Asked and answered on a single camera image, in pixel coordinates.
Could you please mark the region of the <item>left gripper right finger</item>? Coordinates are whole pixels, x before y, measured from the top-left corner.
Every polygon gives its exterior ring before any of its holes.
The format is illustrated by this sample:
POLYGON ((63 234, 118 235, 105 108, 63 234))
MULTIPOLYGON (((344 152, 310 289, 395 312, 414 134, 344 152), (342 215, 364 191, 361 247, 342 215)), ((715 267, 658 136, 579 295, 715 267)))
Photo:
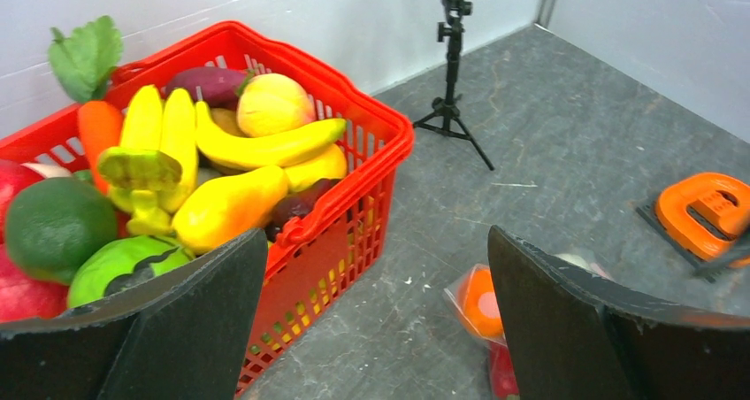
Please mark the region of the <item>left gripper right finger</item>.
POLYGON ((522 398, 748 398, 748 318, 627 288, 497 226, 487 256, 522 398))

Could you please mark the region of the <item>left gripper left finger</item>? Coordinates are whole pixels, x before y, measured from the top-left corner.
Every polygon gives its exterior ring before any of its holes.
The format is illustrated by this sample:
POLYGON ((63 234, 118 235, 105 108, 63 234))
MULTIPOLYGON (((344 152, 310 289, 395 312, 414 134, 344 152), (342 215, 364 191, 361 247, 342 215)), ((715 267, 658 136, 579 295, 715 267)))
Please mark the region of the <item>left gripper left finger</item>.
POLYGON ((234 398, 267 252, 253 229, 60 317, 3 324, 2 398, 234 398))

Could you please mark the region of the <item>toy orange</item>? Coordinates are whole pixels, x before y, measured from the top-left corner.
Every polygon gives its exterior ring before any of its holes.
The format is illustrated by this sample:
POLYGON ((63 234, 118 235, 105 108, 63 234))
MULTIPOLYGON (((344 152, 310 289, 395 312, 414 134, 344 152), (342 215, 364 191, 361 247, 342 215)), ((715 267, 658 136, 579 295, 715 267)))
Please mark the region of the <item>toy orange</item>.
POLYGON ((475 265, 459 281, 455 294, 459 318, 472 335, 499 340, 504 335, 490 269, 475 265))

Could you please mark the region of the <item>clear zip top bag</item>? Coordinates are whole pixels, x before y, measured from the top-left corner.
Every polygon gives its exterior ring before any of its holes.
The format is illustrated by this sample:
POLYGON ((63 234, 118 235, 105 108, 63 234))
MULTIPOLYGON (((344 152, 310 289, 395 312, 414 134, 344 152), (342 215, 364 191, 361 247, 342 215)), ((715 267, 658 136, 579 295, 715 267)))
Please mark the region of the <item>clear zip top bag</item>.
POLYGON ((494 397, 518 399, 520 390, 489 266, 475 264, 444 288, 443 295, 466 332, 489 349, 488 376, 494 397))

